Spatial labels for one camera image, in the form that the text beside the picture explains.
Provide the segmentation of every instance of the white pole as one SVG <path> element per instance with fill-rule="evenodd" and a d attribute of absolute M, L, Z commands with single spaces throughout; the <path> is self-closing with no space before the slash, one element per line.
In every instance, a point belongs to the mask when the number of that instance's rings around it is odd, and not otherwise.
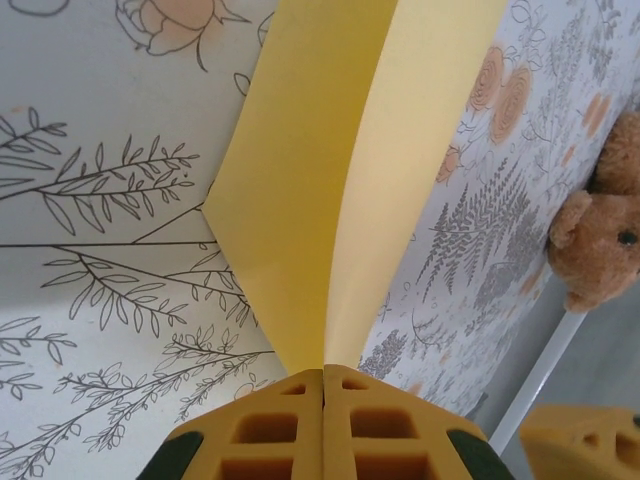
<path fill-rule="evenodd" d="M 509 440 L 516 433 L 520 423 L 526 416 L 529 408 L 535 401 L 538 393 L 549 378 L 558 360 L 569 346 L 571 339 L 580 328 L 582 321 L 587 316 L 586 313 L 566 312 L 560 323 L 549 339 L 536 364 L 529 372 L 518 394 L 511 402 L 507 412 L 502 417 L 495 432 L 489 439 L 489 444 L 498 455 L 507 447 Z"/>

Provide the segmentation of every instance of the brown plush toy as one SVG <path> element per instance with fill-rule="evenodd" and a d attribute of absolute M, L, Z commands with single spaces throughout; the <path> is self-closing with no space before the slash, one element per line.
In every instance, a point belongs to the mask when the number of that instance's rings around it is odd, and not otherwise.
<path fill-rule="evenodd" d="M 572 312 L 621 295 L 640 274 L 640 113 L 617 120 L 590 191 L 570 195 L 549 231 L 549 263 Z"/>

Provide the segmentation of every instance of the floral paper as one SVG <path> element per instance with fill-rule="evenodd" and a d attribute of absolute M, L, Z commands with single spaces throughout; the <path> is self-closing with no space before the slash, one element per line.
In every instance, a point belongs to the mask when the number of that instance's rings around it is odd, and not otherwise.
<path fill-rule="evenodd" d="M 200 212 L 275 7 L 0 3 L 0 479 L 134 478 L 284 376 Z M 639 31 L 632 0 L 510 3 L 362 371 L 476 405 L 549 222 L 640 104 Z"/>

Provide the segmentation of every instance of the orange rose illustration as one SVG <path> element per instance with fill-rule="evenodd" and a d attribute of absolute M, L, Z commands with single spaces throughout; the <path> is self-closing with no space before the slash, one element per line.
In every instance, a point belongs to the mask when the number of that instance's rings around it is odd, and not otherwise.
<path fill-rule="evenodd" d="M 117 0 L 116 19 L 137 48 L 149 55 L 166 55 L 196 43 L 203 70 L 200 38 L 212 20 L 248 22 L 228 10 L 223 0 Z"/>
<path fill-rule="evenodd" d="M 576 151 L 576 146 L 575 145 L 571 145 L 569 147 L 569 150 L 567 150 L 567 153 L 564 154 L 564 158 L 562 159 L 562 166 L 566 167 L 567 164 L 569 163 L 569 160 L 571 160 L 571 157 L 573 157 L 574 152 Z"/>
<path fill-rule="evenodd" d="M 587 107 L 587 111 L 584 112 L 584 117 L 582 118 L 582 126 L 586 127 L 591 122 L 593 118 L 593 114 L 596 113 L 598 106 L 600 105 L 600 101 L 602 100 L 602 95 L 596 93 L 591 99 L 591 103 Z"/>
<path fill-rule="evenodd" d="M 440 165 L 438 175 L 436 176 L 436 182 L 443 183 L 448 181 L 451 174 L 458 167 L 459 161 L 460 150 L 449 145 L 449 150 L 447 150 L 447 154 L 445 155 L 442 165 Z"/>
<path fill-rule="evenodd" d="M 604 118 L 607 116 L 610 106 L 611 106 L 611 95 L 607 95 L 600 102 L 598 107 L 595 109 L 595 112 L 593 112 L 591 122 L 589 123 L 589 130 L 587 130 L 587 136 L 589 138 L 593 137 L 598 131 L 598 128 L 600 128 L 600 124 L 602 123 Z"/>
<path fill-rule="evenodd" d="M 484 57 L 480 73 L 476 77 L 476 83 L 469 97 L 469 105 L 476 111 L 487 108 L 487 105 L 495 97 L 504 71 L 504 57 L 502 50 L 491 47 Z"/>
<path fill-rule="evenodd" d="M 531 71 L 527 67 L 518 68 L 500 92 L 489 133 L 496 145 L 509 138 L 518 124 L 529 99 L 531 80 Z"/>
<path fill-rule="evenodd" d="M 409 387 L 407 392 L 412 394 L 412 395 L 418 396 L 418 395 L 420 395 L 420 390 L 422 390 L 422 382 L 414 383 L 413 385 L 411 385 Z"/>

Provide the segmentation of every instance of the yellow paper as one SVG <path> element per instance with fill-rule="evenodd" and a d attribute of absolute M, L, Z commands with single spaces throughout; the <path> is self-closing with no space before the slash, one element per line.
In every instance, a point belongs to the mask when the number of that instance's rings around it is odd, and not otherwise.
<path fill-rule="evenodd" d="M 506 0 L 283 0 L 203 211 L 289 374 L 355 366 Z"/>

